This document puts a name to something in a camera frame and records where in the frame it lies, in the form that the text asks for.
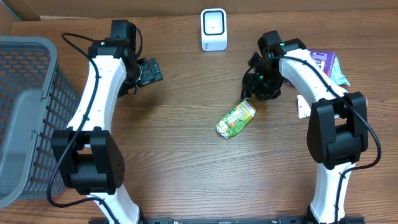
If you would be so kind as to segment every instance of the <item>black cable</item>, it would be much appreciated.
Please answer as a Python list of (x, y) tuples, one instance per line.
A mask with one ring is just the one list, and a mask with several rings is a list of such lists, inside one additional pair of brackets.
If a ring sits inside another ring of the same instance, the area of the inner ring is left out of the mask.
[(258, 65), (260, 65), (260, 64), (262, 64), (262, 63), (265, 63), (265, 62), (267, 62), (267, 61), (269, 61), (269, 60), (278, 60), (278, 59), (289, 59), (289, 60), (293, 60), (293, 61), (296, 61), (296, 62), (301, 62), (301, 63), (303, 63), (304, 65), (306, 65), (306, 66), (308, 66), (309, 68), (311, 68), (311, 70), (312, 70), (313, 72), (315, 72), (315, 74), (318, 76), (318, 78), (319, 78), (319, 79), (321, 80), (321, 82), (324, 84), (324, 86), (326, 87), (326, 89), (327, 89), (328, 91), (330, 91), (337, 99), (339, 99), (341, 102), (343, 102), (343, 103), (346, 105), (346, 107), (347, 107), (357, 118), (359, 118), (359, 120), (361, 120), (361, 122), (366, 126), (366, 128), (367, 128), (368, 131), (369, 131), (369, 133), (371, 134), (371, 136), (372, 136), (374, 142), (376, 143), (377, 156), (376, 156), (376, 159), (375, 159), (372, 163), (370, 163), (370, 164), (368, 164), (368, 165), (364, 165), (364, 166), (349, 168), (349, 169), (345, 170), (343, 173), (341, 173), (341, 175), (340, 175), (340, 179), (339, 179), (339, 181), (338, 181), (337, 193), (336, 193), (336, 204), (335, 204), (335, 223), (338, 224), (338, 201), (339, 201), (339, 199), (340, 199), (341, 186), (342, 186), (342, 184), (343, 184), (343, 179), (344, 179), (345, 175), (346, 175), (348, 172), (351, 172), (351, 171), (354, 171), (354, 170), (368, 169), (368, 168), (374, 167), (374, 166), (380, 161), (380, 158), (381, 158), (381, 145), (380, 145), (380, 141), (379, 141), (379, 139), (377, 138), (377, 135), (376, 135), (376, 133), (373, 131), (372, 127), (370, 127), (370, 125), (363, 119), (363, 117), (362, 117), (361, 115), (359, 115), (358, 112), (356, 112), (356, 111), (354, 110), (354, 108), (353, 108), (347, 101), (345, 101), (341, 96), (339, 96), (339, 95), (332, 89), (332, 87), (325, 81), (325, 79), (323, 79), (323, 77), (322, 77), (321, 74), (318, 72), (318, 70), (317, 70), (314, 66), (312, 66), (311, 64), (309, 64), (306, 60), (302, 60), (302, 59), (295, 58), (295, 57), (289, 57), (289, 56), (276, 56), (276, 57), (272, 57), (272, 58), (266, 58), (266, 59), (262, 60), (261, 62), (259, 62), (257, 65), (255, 65), (255, 66), (253, 66), (253, 67), (250, 67), (250, 68), (246, 71), (245, 75), (247, 75), (254, 67), (256, 67), (256, 66), (258, 66)]
[(139, 38), (141, 39), (141, 43), (139, 44), (139, 49), (138, 49), (138, 52), (136, 54), (136, 57), (137, 57), (137, 60), (138, 60), (138, 58), (139, 58), (139, 56), (141, 55), (141, 52), (142, 52), (142, 34), (141, 34), (141, 30), (139, 30), (138, 28), (136, 28), (136, 29), (138, 31)]
[(88, 105), (87, 105), (86, 113), (83, 115), (82, 121), (81, 121), (81, 123), (80, 123), (78, 129), (76, 130), (75, 134), (73, 135), (73, 137), (71, 138), (69, 144), (68, 144), (67, 147), (65, 148), (63, 154), (61, 155), (61, 157), (60, 157), (60, 159), (59, 159), (59, 161), (58, 161), (57, 166), (54, 168), (53, 172), (51, 173), (51, 178), (50, 178), (49, 184), (48, 184), (48, 186), (47, 186), (47, 200), (50, 202), (51, 205), (53, 205), (54, 207), (58, 207), (58, 208), (66, 208), (66, 207), (70, 207), (70, 206), (73, 206), (73, 205), (78, 205), (78, 204), (83, 203), (83, 202), (98, 201), (100, 205), (104, 205), (104, 208), (105, 208), (106, 211), (109, 213), (109, 216), (111, 216), (111, 218), (113, 219), (113, 221), (117, 224), (117, 223), (119, 223), (118, 219), (114, 216), (112, 210), (109, 208), (109, 206), (106, 204), (106, 202), (105, 202), (104, 199), (102, 199), (102, 198), (99, 198), (99, 197), (90, 197), (90, 198), (84, 198), (84, 199), (81, 199), (81, 200), (77, 200), (76, 202), (70, 202), (70, 203), (66, 203), (66, 204), (60, 204), (60, 203), (54, 202), (54, 201), (52, 200), (52, 197), (51, 197), (51, 188), (52, 188), (52, 184), (54, 183), (55, 176), (57, 175), (57, 172), (58, 172), (58, 170), (59, 170), (59, 168), (60, 168), (60, 165), (61, 165), (63, 159), (65, 158), (65, 155), (68, 153), (68, 151), (71, 149), (71, 147), (75, 144), (75, 141), (76, 141), (76, 138), (77, 138), (79, 132), (83, 129), (84, 124), (85, 124), (86, 120), (88, 119), (88, 114), (90, 113), (90, 109), (91, 109), (91, 107), (93, 106), (93, 102), (94, 102), (94, 99), (95, 99), (95, 95), (96, 95), (96, 92), (97, 92), (97, 89), (98, 89), (98, 83), (99, 83), (99, 80), (100, 80), (100, 73), (99, 73), (99, 71), (98, 71), (98, 67), (97, 67), (97, 65), (95, 64), (94, 60), (93, 60), (92, 58), (90, 58), (90, 57), (87, 55), (86, 52), (84, 52), (82, 49), (80, 49), (79, 47), (77, 47), (74, 43), (70, 42), (70, 41), (65, 37), (66, 35), (72, 36), (72, 37), (79, 37), (79, 38), (82, 38), (82, 39), (85, 39), (85, 40), (89, 40), (89, 41), (92, 41), (92, 42), (93, 42), (94, 40), (91, 39), (91, 38), (82, 36), (82, 35), (71, 34), (71, 33), (67, 33), (67, 32), (66, 32), (66, 33), (63, 33), (63, 34), (61, 35), (62, 39), (63, 39), (66, 43), (68, 43), (68, 44), (71, 45), (74, 49), (76, 49), (77, 51), (79, 51), (82, 55), (84, 55), (84, 56), (91, 62), (91, 64), (93, 64), (93, 67), (94, 67), (94, 70), (95, 70), (95, 85), (94, 85), (94, 89), (93, 89), (93, 94), (92, 94), (92, 96), (91, 96), (91, 98), (90, 98), (90, 101), (89, 101), (89, 103), (88, 103)]

